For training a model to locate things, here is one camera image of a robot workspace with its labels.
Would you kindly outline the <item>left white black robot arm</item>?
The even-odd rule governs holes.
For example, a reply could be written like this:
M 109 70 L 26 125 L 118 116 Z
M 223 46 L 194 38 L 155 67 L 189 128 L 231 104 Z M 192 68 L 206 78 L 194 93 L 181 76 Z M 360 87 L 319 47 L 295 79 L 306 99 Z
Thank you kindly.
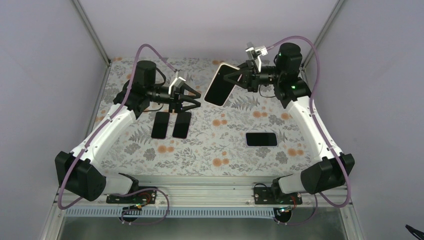
M 102 158 L 151 103 L 165 104 L 171 113 L 184 113 L 201 106 L 198 101 L 201 94 L 185 83 L 187 78 L 183 73 L 176 72 L 170 85 L 166 86 L 156 83 L 159 72 L 153 61 L 138 61 L 133 79 L 124 84 L 100 124 L 70 152 L 61 151 L 55 157 L 61 190 L 88 201 L 101 195 L 118 194 L 131 203 L 139 197 L 138 181 L 127 173 L 105 173 L 101 169 Z

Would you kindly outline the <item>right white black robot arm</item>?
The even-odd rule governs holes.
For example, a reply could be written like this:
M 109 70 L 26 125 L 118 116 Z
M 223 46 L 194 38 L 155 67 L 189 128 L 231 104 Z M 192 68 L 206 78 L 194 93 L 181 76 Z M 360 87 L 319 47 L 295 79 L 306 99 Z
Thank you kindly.
M 283 43 L 273 66 L 262 64 L 261 57 L 268 53 L 265 46 L 255 47 L 248 43 L 245 51 L 248 60 L 235 72 L 224 75 L 224 80 L 255 93 L 260 86 L 273 85 L 276 98 L 297 122 L 313 162 L 300 173 L 274 179 L 270 191 L 272 200 L 282 204 L 292 193 L 313 195 L 343 185 L 349 187 L 354 157 L 344 153 L 335 143 L 316 109 L 312 91 L 300 76 L 301 48 L 291 42 Z

